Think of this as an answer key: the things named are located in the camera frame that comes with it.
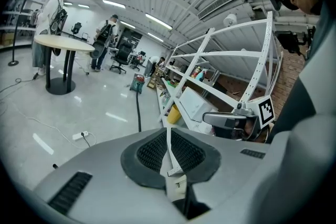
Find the person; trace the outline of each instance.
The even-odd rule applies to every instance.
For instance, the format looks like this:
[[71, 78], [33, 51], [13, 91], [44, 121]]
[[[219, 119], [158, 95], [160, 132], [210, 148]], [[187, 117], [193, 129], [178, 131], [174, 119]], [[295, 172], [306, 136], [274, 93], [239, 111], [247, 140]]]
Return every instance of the person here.
[[151, 75], [153, 75], [155, 70], [156, 70], [156, 64], [158, 66], [163, 65], [164, 61], [165, 61], [165, 59], [163, 57], [161, 57], [161, 58], [159, 58], [158, 56], [150, 57], [147, 61], [144, 76], [145, 77], [150, 77]]
[[110, 36], [106, 39], [105, 41], [105, 47], [104, 50], [101, 54], [101, 56], [97, 59], [93, 59], [91, 62], [91, 70], [95, 71], [95, 72], [100, 72], [101, 69], [101, 64], [103, 63], [103, 60], [105, 58], [105, 55], [107, 53], [107, 47], [110, 44], [111, 40], [114, 40], [117, 36], [117, 32], [118, 32], [118, 25], [117, 25], [117, 21], [118, 21], [118, 16], [116, 14], [112, 15], [110, 17], [110, 19], [108, 20], [103, 20], [97, 27], [96, 29], [96, 38], [99, 36], [101, 30], [103, 28], [105, 28], [105, 26], [107, 25], [111, 25], [112, 30], [110, 31]]
[[[307, 53], [305, 68], [301, 72], [297, 81], [294, 83], [292, 90], [287, 98], [287, 101], [278, 117], [278, 120], [270, 133], [267, 143], [271, 143], [272, 139], [277, 133], [291, 130], [299, 121], [313, 116], [316, 113], [319, 113], [318, 107], [314, 105], [314, 102], [310, 98], [312, 92], [309, 92], [309, 89], [307, 89], [308, 85], [304, 81], [305, 75], [307, 74], [307, 71], [305, 69], [310, 66], [309, 63], [313, 56], [317, 56], [317, 52], [322, 47], [321, 45], [330, 42], [330, 40], [326, 37], [334, 33], [334, 30], [336, 28], [333, 0], [280, 1], [289, 9], [293, 10], [299, 8], [306, 14], [319, 15], [320, 19], [316, 25], [316, 32]], [[313, 73], [311, 74], [309, 80], [310, 83], [316, 80], [316, 77], [314, 77]], [[328, 109], [335, 109], [335, 107], [330, 107], [328, 109], [324, 107], [323, 109], [324, 113], [327, 113]]]
[[[37, 25], [35, 35], [50, 35], [50, 24], [58, 12], [63, 9], [63, 0], [49, 0], [47, 5], [37, 14]], [[33, 67], [38, 68], [40, 76], [45, 74], [45, 46], [36, 42], [32, 44]]]

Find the white metal frame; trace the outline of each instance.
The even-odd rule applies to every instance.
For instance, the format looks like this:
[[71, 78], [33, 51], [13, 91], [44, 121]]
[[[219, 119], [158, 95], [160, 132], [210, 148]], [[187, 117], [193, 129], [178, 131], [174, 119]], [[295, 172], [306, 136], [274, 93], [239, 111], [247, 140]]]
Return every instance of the white metal frame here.
[[[259, 24], [265, 24], [265, 37], [264, 37], [264, 42], [263, 42], [263, 46], [261, 48], [261, 51], [215, 51], [215, 52], [204, 52], [204, 49], [206, 48], [208, 42], [210, 41], [211, 37], [220, 34], [220, 33], [224, 33], [224, 32], [229, 32], [235, 29], [242, 29], [245, 27], [253, 27], [255, 25], [259, 25]], [[181, 78], [181, 82], [178, 84], [178, 86], [175, 89], [172, 89], [172, 87], [166, 87], [171, 95], [171, 98], [168, 102], [168, 104], [166, 105], [166, 107], [164, 109], [161, 109], [161, 114], [158, 118], [158, 122], [159, 121], [163, 121], [163, 117], [165, 117], [166, 112], [168, 111], [168, 109], [173, 105], [173, 103], [176, 104], [176, 106], [178, 107], [183, 119], [185, 120], [185, 123], [187, 125], [187, 127], [190, 130], [193, 131], [197, 131], [198, 130], [198, 123], [192, 121], [191, 119], [188, 119], [188, 115], [185, 112], [183, 106], [181, 105], [177, 95], [180, 93], [180, 91], [182, 90], [183, 85], [185, 84], [185, 82], [187, 80], [193, 82], [194, 84], [202, 87], [204, 90], [212, 93], [213, 95], [217, 96], [218, 98], [220, 98], [221, 100], [223, 100], [224, 102], [226, 102], [227, 104], [229, 104], [230, 106], [232, 106], [233, 108], [237, 107], [237, 104], [240, 102], [247, 102], [255, 88], [258, 86], [261, 74], [263, 71], [265, 71], [265, 73], [267, 74], [267, 85], [266, 85], [266, 91], [265, 91], [265, 95], [270, 95], [274, 85], [276, 83], [277, 77], [279, 75], [279, 70], [280, 70], [280, 65], [281, 65], [281, 61], [282, 61], [282, 53], [279, 51], [279, 48], [277, 47], [277, 43], [276, 40], [274, 38], [274, 33], [273, 33], [273, 21], [272, 21], [272, 12], [268, 12], [267, 14], [267, 19], [263, 19], [263, 20], [257, 20], [257, 21], [253, 21], [253, 22], [247, 22], [247, 23], [243, 23], [243, 24], [239, 24], [239, 25], [235, 25], [232, 27], [227, 27], [224, 29], [220, 29], [215, 31], [214, 28], [209, 29], [208, 33], [206, 35], [202, 35], [198, 38], [195, 38], [193, 40], [187, 41], [186, 43], [183, 43], [179, 46], [177, 46], [173, 53], [172, 56], [170, 57], [170, 59], [167, 62], [171, 61], [171, 58], [179, 58], [179, 57], [193, 57], [187, 71], [185, 73], [181, 73], [180, 71], [172, 68], [171, 66], [166, 66], [166, 68], [170, 69], [171, 71], [179, 74], [182, 78]], [[198, 50], [196, 53], [192, 53], [192, 54], [183, 54], [183, 55], [174, 55], [176, 52], [176, 49], [181, 48], [187, 44], [190, 44], [196, 40], [202, 39], [203, 41], [201, 43], [201, 45], [199, 46]], [[272, 77], [272, 66], [273, 66], [273, 53], [274, 53], [274, 47], [276, 49], [276, 56], [278, 56], [278, 64], [277, 64], [277, 68], [275, 71], [274, 76]], [[251, 78], [251, 80], [249, 81], [249, 84], [243, 94], [243, 96], [241, 97], [241, 99], [239, 101], [229, 97], [228, 95], [212, 88], [211, 86], [202, 83], [194, 78], [192, 78], [190, 76], [191, 72], [194, 70], [195, 65], [199, 62], [201, 57], [206, 57], [206, 56], [216, 56], [216, 57], [243, 57], [243, 58], [258, 58], [258, 63], [257, 66], [254, 70], [253, 76]], [[266, 70], [266, 62], [267, 60], [269, 60], [269, 68], [268, 70]], [[170, 144], [170, 135], [167, 138], [167, 143], [168, 143], [168, 148], [170, 148], [171, 144]], [[173, 153], [171, 152], [171, 150], [169, 150], [170, 152], [170, 156], [172, 159], [172, 163], [173, 163], [173, 169], [171, 171], [169, 171], [168, 175], [173, 175], [175, 173], [178, 173], [181, 171], [181, 167], [179, 166], [178, 162], [176, 162], [176, 159], [173, 155]]]

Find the yellow object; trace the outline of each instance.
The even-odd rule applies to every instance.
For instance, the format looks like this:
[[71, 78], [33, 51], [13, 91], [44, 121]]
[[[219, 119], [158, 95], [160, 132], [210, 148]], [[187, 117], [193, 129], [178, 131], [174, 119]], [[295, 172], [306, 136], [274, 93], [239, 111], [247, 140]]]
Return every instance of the yellow object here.
[[177, 122], [180, 119], [180, 117], [181, 117], [181, 114], [178, 111], [178, 108], [175, 104], [175, 105], [172, 106], [172, 109], [170, 109], [169, 115], [167, 117], [167, 121], [170, 124], [174, 124], [175, 122]]

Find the table top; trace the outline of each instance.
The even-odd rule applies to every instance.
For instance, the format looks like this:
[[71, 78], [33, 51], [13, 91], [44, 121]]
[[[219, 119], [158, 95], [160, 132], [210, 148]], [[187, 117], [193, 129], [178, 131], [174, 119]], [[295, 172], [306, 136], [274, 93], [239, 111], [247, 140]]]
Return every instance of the table top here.
[[94, 51], [94, 48], [82, 41], [69, 37], [55, 35], [36, 35], [34, 41], [41, 45], [56, 49], [75, 50], [75, 51]]

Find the vent grille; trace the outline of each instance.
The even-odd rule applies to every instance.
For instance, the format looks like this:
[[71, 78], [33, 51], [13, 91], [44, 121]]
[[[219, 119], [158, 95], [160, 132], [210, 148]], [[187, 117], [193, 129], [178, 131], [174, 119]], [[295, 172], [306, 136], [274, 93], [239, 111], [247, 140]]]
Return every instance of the vent grille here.
[[77, 172], [48, 204], [66, 215], [91, 178], [90, 174]]
[[233, 1], [233, 0], [216, 0], [216, 1], [213, 1], [205, 9], [203, 9], [200, 13], [198, 13], [197, 16], [198, 16], [199, 19], [202, 19], [205, 16], [212, 13], [213, 11], [217, 10], [218, 8], [224, 6], [225, 4], [227, 4], [231, 1]]

